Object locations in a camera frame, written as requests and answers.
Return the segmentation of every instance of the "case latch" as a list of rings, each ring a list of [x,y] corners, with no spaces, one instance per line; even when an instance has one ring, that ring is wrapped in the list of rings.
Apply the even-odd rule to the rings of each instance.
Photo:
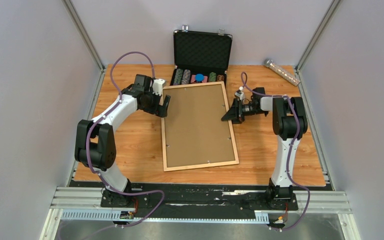
[[[182,26],[181,26],[181,31],[182,32],[187,32],[189,30],[189,26],[187,25],[187,24],[183,24]]]

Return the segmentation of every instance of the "plastic tube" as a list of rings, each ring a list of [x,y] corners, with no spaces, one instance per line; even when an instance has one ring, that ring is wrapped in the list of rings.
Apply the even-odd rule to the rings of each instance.
[[[300,80],[297,79],[294,75],[290,74],[288,71],[286,71],[283,67],[275,64],[272,59],[267,58],[264,60],[264,66],[268,67],[269,69],[273,70],[275,73],[277,73],[279,76],[284,78],[286,81],[290,82],[295,87],[300,84]]]

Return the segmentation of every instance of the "wooden table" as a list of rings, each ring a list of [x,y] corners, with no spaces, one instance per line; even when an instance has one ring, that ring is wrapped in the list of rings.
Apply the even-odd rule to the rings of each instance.
[[[116,99],[118,92],[110,80],[111,65],[97,100],[93,116],[102,113]],[[157,78],[171,80],[173,65],[156,65]],[[267,94],[299,96],[299,89],[261,65],[231,65],[227,73],[227,97],[232,104],[234,92],[242,85],[241,72],[248,74],[250,88],[265,87]],[[152,76],[149,65],[120,64],[113,71],[118,86],[123,89],[132,84],[136,74]],[[239,164],[200,169],[163,171],[161,119],[143,111],[130,115],[115,134],[117,147],[116,164],[121,172],[136,183],[196,183],[196,184],[238,184],[267,185],[276,163],[277,137],[273,133],[273,115],[248,116],[242,124],[234,124]],[[293,178],[307,186],[325,186],[319,158],[313,137],[308,128],[299,144]],[[76,181],[99,181],[98,176],[82,164],[78,165]]]

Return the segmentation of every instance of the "metal frame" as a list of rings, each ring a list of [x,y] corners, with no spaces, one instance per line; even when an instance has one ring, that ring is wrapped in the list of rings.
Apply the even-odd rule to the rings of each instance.
[[[71,19],[73,20],[73,23],[75,27],[78,30],[78,33],[80,34],[81,38],[84,41],[84,44],[87,47],[87,50],[89,50],[90,54],[92,55],[93,60],[95,61],[98,68],[101,70],[101,72],[104,71],[105,65],[103,64],[98,51],[96,50],[94,44],[92,43],[91,38],[88,35],[88,32],[86,31],[85,27],[83,26],[82,21],[80,20],[79,15],[77,14],[76,8],[74,7],[71,0],[62,0],[62,3],[64,3],[65,8],[68,11],[68,14],[70,15]]]
[[[99,92],[104,80],[105,75],[105,66],[103,65],[97,50],[92,44],[91,39],[89,38],[73,3],[71,0],[62,0],[64,5],[67,8],[68,13],[77,30],[79,31],[81,37],[83,38],[84,43],[86,44],[90,54],[92,55],[95,63],[101,70],[101,75],[96,85],[95,94],[90,104],[90,110],[88,113],[88,118],[91,118],[95,109],[95,105],[99,96]],[[296,76],[301,80],[299,85],[299,91],[303,97],[305,109],[308,114],[308,122],[313,134],[314,143],[319,155],[320,164],[325,175],[326,183],[331,181],[329,176],[329,164],[327,163],[325,156],[322,150],[322,143],[317,134],[317,125],[314,122],[314,115],[312,111],[311,104],[307,99],[305,81],[303,81],[301,76],[301,70],[305,65],[309,55],[311,54],[314,46],[322,35],[324,29],[329,23],[330,19],[334,15],[336,9],[342,0],[333,0],[330,4],[326,14],[324,15],[321,23],[319,24],[317,30],[312,36],[308,46],[306,47],[302,57],[299,60],[295,68]],[[75,168],[77,167],[77,162],[73,165],[72,176],[75,174]],[[58,187],[55,192],[55,196],[52,200],[46,222],[43,226],[42,233],[40,235],[41,240],[53,240],[58,231],[58,226],[60,220],[114,220],[117,218],[117,214],[120,214],[120,211],[132,211],[132,208],[103,208],[101,207],[101,198],[102,198],[102,188],[98,187]],[[231,192],[224,192],[226,195],[241,195],[248,192],[256,191],[246,191],[246,190],[235,190]],[[307,192],[306,191],[295,191],[297,203],[299,210],[295,212],[300,212],[304,208],[304,205],[307,201]],[[278,214],[281,211],[276,210],[256,210],[255,219],[191,219],[191,218],[153,218],[150,217],[146,221],[148,222],[187,222],[187,223],[249,223],[249,224],[264,224],[266,222],[266,216],[268,214]],[[354,216],[348,198],[343,191],[311,191],[311,199],[309,208],[307,210],[308,214],[337,214],[338,219],[341,222],[342,233],[346,240],[351,239],[360,239],[359,232],[356,227]]]
[[[332,19],[332,16],[334,15],[335,11],[337,10],[341,2],[342,0],[333,0],[332,3],[330,4],[329,8],[327,9],[327,12],[324,14],[323,19],[321,20],[320,24],[315,30],[314,35],[312,36],[310,42],[305,48],[304,53],[299,59],[298,64],[296,65],[296,68],[295,68],[296,70],[300,71],[303,69],[304,64],[309,58],[314,46],[316,45],[317,41],[319,40],[320,36],[322,35],[329,21]]]

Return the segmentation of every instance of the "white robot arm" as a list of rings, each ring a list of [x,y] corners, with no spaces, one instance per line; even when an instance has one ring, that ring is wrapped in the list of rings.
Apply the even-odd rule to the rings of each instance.
[[[265,95],[264,87],[257,87],[253,91]],[[245,99],[245,96],[241,88],[235,93],[235,96],[231,108],[221,118],[222,121],[231,120],[233,124],[241,124],[245,121],[245,116],[256,114],[265,114],[267,116],[269,112],[272,112],[273,131],[277,135],[277,155],[276,165],[266,191],[267,201],[292,199],[293,183],[287,175],[287,169],[289,169],[288,173],[292,178],[297,148],[308,128],[303,99],[301,97],[291,97],[293,110],[299,122],[299,134],[293,143],[288,161],[291,142],[297,133],[298,127],[294,116],[288,115],[291,113],[288,101],[282,96],[261,96],[253,93],[251,100],[244,104],[243,99]]]
[[[114,163],[117,153],[115,132],[136,110],[143,110],[161,118],[166,117],[170,96],[166,95],[163,104],[159,105],[165,85],[166,81],[163,79],[152,79],[138,74],[134,84],[123,89],[121,99],[118,96],[103,113],[92,120],[81,120],[77,125],[75,159],[89,167],[86,157],[87,133],[93,123],[102,119],[91,135],[91,138],[98,137],[97,143],[91,142],[89,145],[92,167],[113,189],[120,192],[129,191],[130,181]]]

